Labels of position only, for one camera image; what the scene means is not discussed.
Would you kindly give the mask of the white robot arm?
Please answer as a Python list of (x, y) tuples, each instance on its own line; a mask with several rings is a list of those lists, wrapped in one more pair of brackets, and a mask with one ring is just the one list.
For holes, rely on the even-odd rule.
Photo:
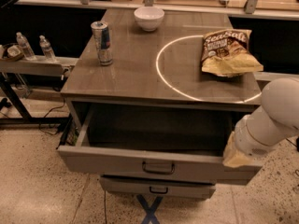
[(231, 132), (223, 164), (240, 167), (266, 156), (282, 140), (299, 135), (299, 79), (279, 78), (262, 91), (261, 105)]

